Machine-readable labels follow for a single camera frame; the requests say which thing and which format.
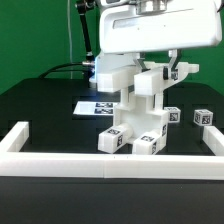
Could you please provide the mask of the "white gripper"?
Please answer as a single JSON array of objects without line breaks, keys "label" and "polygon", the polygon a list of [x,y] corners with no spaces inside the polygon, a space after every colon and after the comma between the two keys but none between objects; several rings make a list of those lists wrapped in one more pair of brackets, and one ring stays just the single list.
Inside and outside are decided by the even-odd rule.
[{"label": "white gripper", "polygon": [[[177,49],[216,46],[222,40],[218,12],[222,0],[168,0],[161,12],[138,14],[126,1],[104,7],[100,17],[100,48],[108,54],[168,51],[164,80],[177,80],[180,51]],[[135,64],[148,70],[145,54]]]}]

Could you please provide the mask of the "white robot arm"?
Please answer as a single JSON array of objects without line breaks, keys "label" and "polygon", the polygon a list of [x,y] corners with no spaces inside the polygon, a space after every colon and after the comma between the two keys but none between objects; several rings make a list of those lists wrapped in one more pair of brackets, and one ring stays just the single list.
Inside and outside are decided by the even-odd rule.
[{"label": "white robot arm", "polygon": [[183,49],[216,46],[222,40],[224,0],[96,0],[100,8],[100,53],[95,77],[129,65],[140,55],[166,51],[172,71]]}]

